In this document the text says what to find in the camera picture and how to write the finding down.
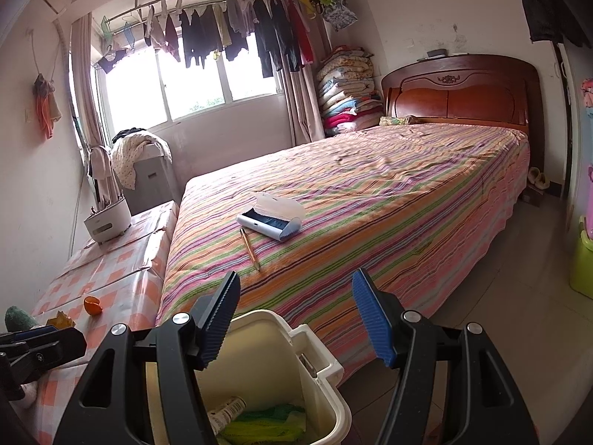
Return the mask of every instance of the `silver screw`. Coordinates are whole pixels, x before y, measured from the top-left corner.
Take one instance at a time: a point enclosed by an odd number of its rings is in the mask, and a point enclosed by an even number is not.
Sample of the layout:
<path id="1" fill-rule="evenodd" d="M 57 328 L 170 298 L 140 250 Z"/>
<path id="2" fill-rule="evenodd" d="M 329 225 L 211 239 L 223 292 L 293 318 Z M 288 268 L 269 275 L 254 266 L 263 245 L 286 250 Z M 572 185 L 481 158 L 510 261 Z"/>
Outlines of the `silver screw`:
<path id="1" fill-rule="evenodd" d="M 484 331 L 484 328 L 478 323 L 469 323 L 467 325 L 467 330 L 473 334 L 481 334 L 481 332 Z"/>
<path id="2" fill-rule="evenodd" d="M 189 321 L 189 315 L 187 313 L 177 313 L 173 316 L 173 323 L 175 324 L 183 324 Z"/>
<path id="3" fill-rule="evenodd" d="M 409 323 L 417 323 L 422 319 L 422 315 L 417 311 L 406 311 L 404 313 L 404 320 Z"/>
<path id="4" fill-rule="evenodd" d="M 114 324 L 112 327 L 112 334 L 118 336 L 126 332 L 127 326 L 123 323 Z"/>

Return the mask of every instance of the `bed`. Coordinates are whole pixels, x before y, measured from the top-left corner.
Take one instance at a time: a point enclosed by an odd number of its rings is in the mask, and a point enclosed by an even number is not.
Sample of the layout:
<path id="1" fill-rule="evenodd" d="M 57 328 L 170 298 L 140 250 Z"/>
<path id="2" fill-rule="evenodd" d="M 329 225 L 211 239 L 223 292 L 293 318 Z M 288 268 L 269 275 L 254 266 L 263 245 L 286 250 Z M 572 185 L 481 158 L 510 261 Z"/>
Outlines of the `bed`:
<path id="1" fill-rule="evenodd" d="M 375 356 L 352 299 L 355 269 L 407 309 L 438 309 L 504 228 L 530 159 L 543 167 L 539 79 L 520 60 L 462 56 L 404 67 L 382 86 L 389 115 L 423 123 L 336 136 L 188 183 L 157 322 L 235 270 L 237 314 L 271 309 L 309 324 L 346 379 Z M 250 191 L 307 210 L 302 232 L 283 244 L 249 231 L 261 272 L 234 220 Z"/>

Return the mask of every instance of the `slipper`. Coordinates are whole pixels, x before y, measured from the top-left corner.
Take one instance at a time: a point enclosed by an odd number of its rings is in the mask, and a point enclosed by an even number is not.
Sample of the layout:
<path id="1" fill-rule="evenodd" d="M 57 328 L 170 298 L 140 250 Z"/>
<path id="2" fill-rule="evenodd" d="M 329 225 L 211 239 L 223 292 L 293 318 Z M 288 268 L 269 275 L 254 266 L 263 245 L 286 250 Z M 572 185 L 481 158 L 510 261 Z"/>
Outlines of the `slipper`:
<path id="1" fill-rule="evenodd" d="M 550 180 L 546 177 L 546 175 L 543 172 L 540 172 L 540 175 L 537 176 L 534 185 L 539 190 L 546 190 L 548 187 L 550 187 Z"/>
<path id="2" fill-rule="evenodd" d="M 540 176 L 540 174 L 541 174 L 541 171 L 537 167 L 531 167 L 529 169 L 529 172 L 527 172 L 527 180 L 531 184 L 536 185 L 536 180 Z"/>

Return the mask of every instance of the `yellow-green trash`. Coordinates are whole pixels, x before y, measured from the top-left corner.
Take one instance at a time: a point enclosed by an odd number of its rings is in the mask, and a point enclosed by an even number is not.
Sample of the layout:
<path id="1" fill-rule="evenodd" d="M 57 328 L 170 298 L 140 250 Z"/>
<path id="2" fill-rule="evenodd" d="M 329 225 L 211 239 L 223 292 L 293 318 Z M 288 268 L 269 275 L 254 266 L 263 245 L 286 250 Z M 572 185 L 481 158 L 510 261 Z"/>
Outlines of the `yellow-green trash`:
<path id="1" fill-rule="evenodd" d="M 593 299 L 593 240 L 584 230 L 583 218 L 580 218 L 580 224 L 580 236 L 570 270 L 570 287 Z"/>
<path id="2" fill-rule="evenodd" d="M 304 434 L 306 420 L 304 408 L 278 405 L 261 412 L 242 413 L 219 435 L 232 445 L 294 442 Z"/>

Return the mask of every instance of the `trash can handle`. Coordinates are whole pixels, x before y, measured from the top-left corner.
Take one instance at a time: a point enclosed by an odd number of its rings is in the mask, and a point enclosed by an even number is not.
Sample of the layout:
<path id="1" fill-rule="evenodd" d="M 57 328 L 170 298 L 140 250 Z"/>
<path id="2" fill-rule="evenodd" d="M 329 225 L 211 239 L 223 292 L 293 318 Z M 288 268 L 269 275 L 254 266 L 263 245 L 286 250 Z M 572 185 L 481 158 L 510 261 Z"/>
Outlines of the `trash can handle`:
<path id="1" fill-rule="evenodd" d="M 297 326 L 295 329 L 289 331 L 289 336 L 294 338 L 300 334 L 303 334 L 306 339 L 311 344 L 311 347 L 318 353 L 320 358 L 324 361 L 329 363 L 325 368 L 322 370 L 317 370 L 317 378 L 321 378 L 327 380 L 330 385 L 337 387 L 340 380 L 344 376 L 344 367 L 340 365 L 340 362 L 330 353 L 330 350 L 322 343 L 322 341 L 317 337 L 317 335 L 313 332 L 309 325 L 301 324 Z"/>

